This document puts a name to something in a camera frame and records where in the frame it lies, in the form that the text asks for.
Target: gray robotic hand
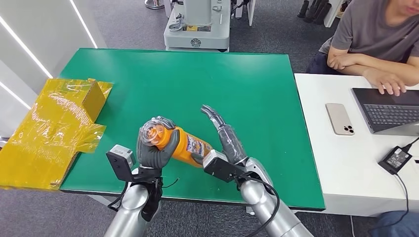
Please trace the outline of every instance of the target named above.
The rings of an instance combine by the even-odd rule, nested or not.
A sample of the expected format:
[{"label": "gray robotic hand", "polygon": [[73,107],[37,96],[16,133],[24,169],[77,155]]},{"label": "gray robotic hand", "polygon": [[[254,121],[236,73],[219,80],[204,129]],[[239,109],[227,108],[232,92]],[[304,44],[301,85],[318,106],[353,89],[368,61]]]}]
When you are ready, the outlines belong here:
[{"label": "gray robotic hand", "polygon": [[[157,116],[155,119],[159,120],[169,130],[173,130],[176,127],[173,121],[165,117]],[[168,144],[164,149],[159,150],[156,146],[147,146],[141,142],[140,134],[142,129],[143,127],[140,128],[137,139],[137,160],[139,166],[142,168],[162,169],[168,164],[174,150],[179,144],[180,131],[173,131]]]}]

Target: can label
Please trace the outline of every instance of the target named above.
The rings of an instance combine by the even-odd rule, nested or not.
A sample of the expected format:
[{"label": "can label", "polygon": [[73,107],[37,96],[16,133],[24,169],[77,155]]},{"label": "can label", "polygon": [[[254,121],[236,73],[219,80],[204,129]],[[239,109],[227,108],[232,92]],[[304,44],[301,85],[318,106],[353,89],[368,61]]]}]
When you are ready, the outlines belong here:
[{"label": "can label", "polygon": [[204,156],[204,143],[198,141],[194,137],[187,135],[188,137],[188,144],[186,145],[186,150],[191,153],[197,153],[201,156]]}]

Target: smartphone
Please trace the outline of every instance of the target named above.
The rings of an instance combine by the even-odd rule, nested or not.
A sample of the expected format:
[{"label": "smartphone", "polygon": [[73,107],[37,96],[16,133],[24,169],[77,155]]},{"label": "smartphone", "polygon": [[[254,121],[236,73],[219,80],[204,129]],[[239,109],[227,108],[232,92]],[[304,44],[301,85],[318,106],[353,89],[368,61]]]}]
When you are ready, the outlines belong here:
[{"label": "smartphone", "polygon": [[337,135],[352,136],[355,130],[343,104],[326,104],[326,110]]}]

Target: green table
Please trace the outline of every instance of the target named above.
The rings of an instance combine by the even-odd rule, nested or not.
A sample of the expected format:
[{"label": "green table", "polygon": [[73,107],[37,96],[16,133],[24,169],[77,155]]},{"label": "green table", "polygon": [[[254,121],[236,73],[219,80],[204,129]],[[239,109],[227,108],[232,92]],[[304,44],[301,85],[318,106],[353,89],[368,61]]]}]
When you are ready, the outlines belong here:
[{"label": "green table", "polygon": [[[287,55],[79,49],[62,78],[114,83],[96,123],[106,125],[95,153],[80,154],[61,190],[117,194],[105,156],[115,144],[135,150],[138,129],[151,117],[172,119],[221,151],[216,129],[200,112],[216,109],[231,124],[249,156],[260,160],[283,201],[298,209],[325,208],[320,181]],[[243,203],[226,184],[172,159],[163,170],[164,197]]]}]

